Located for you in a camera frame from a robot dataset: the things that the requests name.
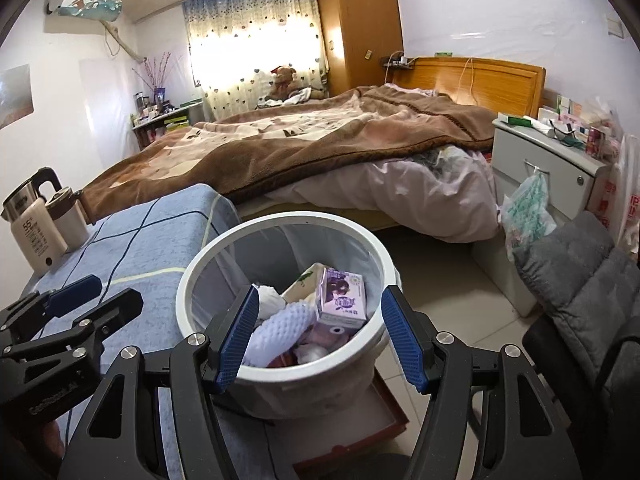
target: wooden wardrobe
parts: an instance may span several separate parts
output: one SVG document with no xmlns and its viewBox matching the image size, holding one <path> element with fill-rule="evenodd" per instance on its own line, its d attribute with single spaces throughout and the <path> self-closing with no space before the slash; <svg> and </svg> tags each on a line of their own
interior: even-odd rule
<svg viewBox="0 0 640 480">
<path fill-rule="evenodd" d="M 384 84 L 380 58 L 402 50 L 398 0 L 318 0 L 318 5 L 330 94 Z"/>
</svg>

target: white trash bin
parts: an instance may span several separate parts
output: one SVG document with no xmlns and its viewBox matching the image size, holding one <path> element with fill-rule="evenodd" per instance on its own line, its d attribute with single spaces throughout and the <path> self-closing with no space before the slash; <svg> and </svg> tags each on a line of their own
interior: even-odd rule
<svg viewBox="0 0 640 480">
<path fill-rule="evenodd" d="M 241 287 L 261 283 L 282 293 L 316 262 L 364 277 L 368 322 L 345 346 L 318 361 L 286 368 L 241 366 L 230 391 L 253 416 L 334 412 L 364 392 L 388 343 L 382 291 L 388 285 L 401 286 L 391 256 L 355 222 L 296 211 L 257 218 L 223 233 L 197 254 L 180 280 L 176 317 L 187 337 L 225 312 Z"/>
</svg>

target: poster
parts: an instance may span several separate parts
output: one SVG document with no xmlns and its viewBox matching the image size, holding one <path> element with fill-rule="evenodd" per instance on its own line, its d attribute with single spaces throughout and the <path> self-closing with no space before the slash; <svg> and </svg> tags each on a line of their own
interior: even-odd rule
<svg viewBox="0 0 640 480">
<path fill-rule="evenodd" d="M 29 65 L 0 72 L 0 129 L 32 113 Z"/>
</svg>

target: air conditioner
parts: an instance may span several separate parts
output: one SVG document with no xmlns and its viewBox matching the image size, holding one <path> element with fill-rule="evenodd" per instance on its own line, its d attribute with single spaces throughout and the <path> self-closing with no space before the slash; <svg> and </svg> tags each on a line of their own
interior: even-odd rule
<svg viewBox="0 0 640 480">
<path fill-rule="evenodd" d="M 120 0 L 48 0 L 47 13 L 114 22 L 122 12 Z"/>
</svg>

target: wooden headboard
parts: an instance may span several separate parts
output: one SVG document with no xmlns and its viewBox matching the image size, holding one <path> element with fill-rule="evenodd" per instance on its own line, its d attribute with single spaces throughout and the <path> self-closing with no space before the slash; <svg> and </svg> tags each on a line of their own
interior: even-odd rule
<svg viewBox="0 0 640 480">
<path fill-rule="evenodd" d="M 511 61 L 419 57 L 413 70 L 394 70 L 393 82 L 403 88 L 435 88 L 461 105 L 537 117 L 545 75 L 540 66 Z"/>
</svg>

